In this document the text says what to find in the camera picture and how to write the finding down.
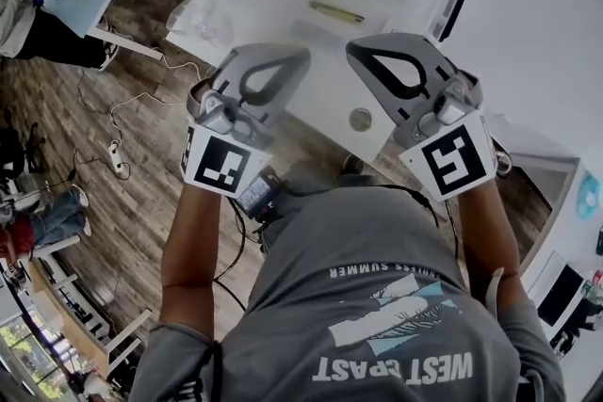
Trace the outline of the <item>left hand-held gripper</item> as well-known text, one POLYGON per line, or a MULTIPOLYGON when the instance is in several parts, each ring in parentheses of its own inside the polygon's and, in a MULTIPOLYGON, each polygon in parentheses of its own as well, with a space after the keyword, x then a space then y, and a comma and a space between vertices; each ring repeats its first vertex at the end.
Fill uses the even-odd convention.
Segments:
POLYGON ((200 103, 187 96, 189 123, 180 169, 183 181, 238 198, 271 160, 271 127, 311 65, 299 45, 253 43, 235 47, 210 78, 200 103), (260 89, 251 79, 269 73, 260 89), (229 97, 240 97, 236 100, 229 97))

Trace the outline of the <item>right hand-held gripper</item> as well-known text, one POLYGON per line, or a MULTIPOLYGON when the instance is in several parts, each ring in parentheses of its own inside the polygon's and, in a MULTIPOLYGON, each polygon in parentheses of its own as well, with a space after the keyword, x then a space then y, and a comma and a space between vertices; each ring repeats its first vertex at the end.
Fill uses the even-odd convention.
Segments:
MULTIPOLYGON (((420 99, 430 98, 428 74, 446 58, 426 38, 386 33, 351 40, 348 62, 397 126, 411 118, 420 99), (411 64, 417 85, 404 84, 379 57, 411 64)), ((459 71, 435 101, 406 129, 399 161, 437 201, 446 201, 496 176, 497 158, 482 109, 479 80, 459 71)))

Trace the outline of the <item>person's left forearm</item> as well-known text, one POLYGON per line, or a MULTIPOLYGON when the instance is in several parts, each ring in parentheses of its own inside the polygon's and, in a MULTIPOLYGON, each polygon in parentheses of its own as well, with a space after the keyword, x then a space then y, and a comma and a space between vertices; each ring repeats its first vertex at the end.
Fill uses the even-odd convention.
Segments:
POLYGON ((185 184, 161 260, 159 319, 214 338, 221 196, 185 184))

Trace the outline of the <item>person's right forearm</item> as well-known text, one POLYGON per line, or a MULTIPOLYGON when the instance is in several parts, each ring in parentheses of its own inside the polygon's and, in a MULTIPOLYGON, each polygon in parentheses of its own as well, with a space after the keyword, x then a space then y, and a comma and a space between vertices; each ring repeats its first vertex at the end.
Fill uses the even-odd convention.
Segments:
POLYGON ((502 269, 496 290, 497 315, 502 316, 528 297, 520 280, 517 241, 496 182, 462 193, 458 203, 471 295, 484 302, 495 273, 502 269))

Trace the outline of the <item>round metal desk grommet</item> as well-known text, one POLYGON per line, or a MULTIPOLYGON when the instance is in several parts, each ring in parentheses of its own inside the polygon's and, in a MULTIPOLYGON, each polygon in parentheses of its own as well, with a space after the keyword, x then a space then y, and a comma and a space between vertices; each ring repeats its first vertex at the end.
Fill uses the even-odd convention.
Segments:
POLYGON ((364 133, 372 126, 372 115, 365 108, 355 108, 349 115, 350 128, 357 133, 364 133))

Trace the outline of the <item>white board with black edge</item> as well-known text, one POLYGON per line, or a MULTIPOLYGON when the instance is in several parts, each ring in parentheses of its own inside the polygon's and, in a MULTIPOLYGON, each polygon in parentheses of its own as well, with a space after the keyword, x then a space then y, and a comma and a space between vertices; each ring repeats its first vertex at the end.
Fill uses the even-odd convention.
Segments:
POLYGON ((463 6, 464 0, 445 0, 437 9, 430 27, 430 34, 435 42, 442 43, 450 36, 463 6))

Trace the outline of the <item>clear plastic packaging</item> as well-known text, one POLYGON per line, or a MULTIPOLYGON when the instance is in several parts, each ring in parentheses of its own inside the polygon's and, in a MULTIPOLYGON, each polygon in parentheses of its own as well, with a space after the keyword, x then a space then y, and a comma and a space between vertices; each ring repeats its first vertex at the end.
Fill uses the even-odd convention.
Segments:
POLYGON ((235 14, 218 0, 184 0, 171 12, 166 27, 171 43, 202 41, 228 49, 236 39, 235 14))

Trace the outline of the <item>black waist-worn device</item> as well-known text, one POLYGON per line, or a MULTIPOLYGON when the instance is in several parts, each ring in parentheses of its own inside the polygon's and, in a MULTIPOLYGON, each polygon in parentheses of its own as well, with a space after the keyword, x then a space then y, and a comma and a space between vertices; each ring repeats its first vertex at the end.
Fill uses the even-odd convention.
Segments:
POLYGON ((272 217, 274 201, 284 190, 285 182, 276 171, 272 167, 265 167, 236 198, 236 206, 248 219, 264 223, 272 217))

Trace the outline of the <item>white power strip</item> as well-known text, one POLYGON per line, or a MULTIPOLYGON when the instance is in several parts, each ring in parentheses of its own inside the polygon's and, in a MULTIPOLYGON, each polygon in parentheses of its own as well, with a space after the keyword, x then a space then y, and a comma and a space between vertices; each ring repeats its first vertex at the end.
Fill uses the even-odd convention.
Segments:
POLYGON ((121 143, 118 140, 112 140, 107 148, 107 153, 113 172, 120 178, 125 179, 129 176, 129 164, 123 159, 121 152, 121 143))

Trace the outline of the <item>person in grey shirt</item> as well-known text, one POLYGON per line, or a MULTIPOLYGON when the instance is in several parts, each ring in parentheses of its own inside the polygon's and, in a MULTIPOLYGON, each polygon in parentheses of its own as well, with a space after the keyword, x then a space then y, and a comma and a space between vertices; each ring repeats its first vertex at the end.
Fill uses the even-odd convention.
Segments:
POLYGON ((504 264, 474 297, 441 234, 384 187, 317 195, 267 249, 220 342, 149 336, 130 402, 565 402, 533 304, 504 264))

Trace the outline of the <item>teal round fan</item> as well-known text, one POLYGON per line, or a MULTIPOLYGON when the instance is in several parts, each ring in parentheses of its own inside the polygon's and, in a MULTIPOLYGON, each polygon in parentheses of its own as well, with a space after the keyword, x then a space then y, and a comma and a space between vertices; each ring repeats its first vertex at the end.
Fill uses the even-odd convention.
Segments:
POLYGON ((580 184, 576 200, 576 212, 581 220, 590 219, 603 203, 603 183, 587 171, 580 184))

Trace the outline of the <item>black flat panel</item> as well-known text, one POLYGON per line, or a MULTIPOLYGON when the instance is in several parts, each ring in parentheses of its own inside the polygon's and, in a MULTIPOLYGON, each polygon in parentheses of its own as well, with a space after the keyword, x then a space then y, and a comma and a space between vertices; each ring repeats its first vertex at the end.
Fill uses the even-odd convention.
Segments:
POLYGON ((583 278, 579 273, 570 265, 566 265, 540 303, 537 309, 539 317, 553 327, 582 284, 583 278))

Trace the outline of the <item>white table leg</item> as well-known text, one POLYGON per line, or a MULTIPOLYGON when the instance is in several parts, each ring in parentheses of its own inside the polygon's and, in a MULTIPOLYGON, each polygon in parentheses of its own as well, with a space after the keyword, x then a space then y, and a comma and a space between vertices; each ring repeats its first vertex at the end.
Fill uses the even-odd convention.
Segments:
POLYGON ((113 338, 106 343, 102 343, 102 352, 104 357, 99 365, 99 371, 104 378, 108 378, 111 373, 122 364, 129 355, 141 344, 141 340, 135 335, 139 329, 152 315, 150 309, 145 309, 138 317, 130 322, 123 330, 119 331, 113 338), (122 349, 122 351, 113 356, 113 353, 120 348, 130 337, 133 340, 122 349))

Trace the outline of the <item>window with greenery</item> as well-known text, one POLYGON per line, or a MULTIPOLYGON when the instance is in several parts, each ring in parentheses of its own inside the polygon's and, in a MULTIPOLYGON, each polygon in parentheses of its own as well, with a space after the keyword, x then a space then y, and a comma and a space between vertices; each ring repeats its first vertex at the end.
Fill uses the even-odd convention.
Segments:
POLYGON ((26 389, 53 402, 61 399, 62 372, 22 318, 0 325, 0 342, 8 349, 9 360, 16 363, 19 374, 24 376, 26 389))

